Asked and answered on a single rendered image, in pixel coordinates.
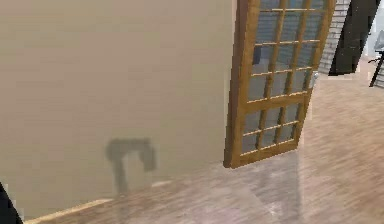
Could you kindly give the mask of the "wooden glass-paned room door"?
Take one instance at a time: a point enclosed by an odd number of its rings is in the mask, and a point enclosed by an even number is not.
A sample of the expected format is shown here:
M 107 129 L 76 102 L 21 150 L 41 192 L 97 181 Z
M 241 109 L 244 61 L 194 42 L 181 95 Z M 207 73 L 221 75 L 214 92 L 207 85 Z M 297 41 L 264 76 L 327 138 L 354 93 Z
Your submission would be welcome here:
M 336 0 L 236 0 L 223 166 L 299 145 Z

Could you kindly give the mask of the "black tall cabinet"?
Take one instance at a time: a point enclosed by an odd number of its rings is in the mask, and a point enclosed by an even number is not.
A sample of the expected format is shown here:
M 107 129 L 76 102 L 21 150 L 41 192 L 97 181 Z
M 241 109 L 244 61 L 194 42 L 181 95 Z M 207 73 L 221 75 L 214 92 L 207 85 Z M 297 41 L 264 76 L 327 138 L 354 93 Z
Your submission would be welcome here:
M 355 73 L 381 0 L 351 0 L 329 76 Z

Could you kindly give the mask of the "black office chair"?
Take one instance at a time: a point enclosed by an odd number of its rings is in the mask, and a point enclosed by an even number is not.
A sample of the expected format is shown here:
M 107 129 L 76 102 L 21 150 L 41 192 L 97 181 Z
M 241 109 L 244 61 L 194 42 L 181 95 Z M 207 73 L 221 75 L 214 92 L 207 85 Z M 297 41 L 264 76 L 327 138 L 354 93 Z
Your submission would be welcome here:
M 374 45 L 374 50 L 379 54 L 379 57 L 370 60 L 370 62 L 376 63 L 376 69 L 369 86 L 384 88 L 384 30 L 380 31 Z

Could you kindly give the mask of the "black rounded object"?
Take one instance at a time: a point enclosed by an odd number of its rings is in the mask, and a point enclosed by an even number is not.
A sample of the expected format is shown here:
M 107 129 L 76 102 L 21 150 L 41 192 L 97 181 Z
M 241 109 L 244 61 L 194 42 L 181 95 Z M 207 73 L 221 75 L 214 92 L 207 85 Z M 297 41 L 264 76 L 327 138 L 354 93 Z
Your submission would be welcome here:
M 0 224 L 23 224 L 12 200 L 0 182 Z

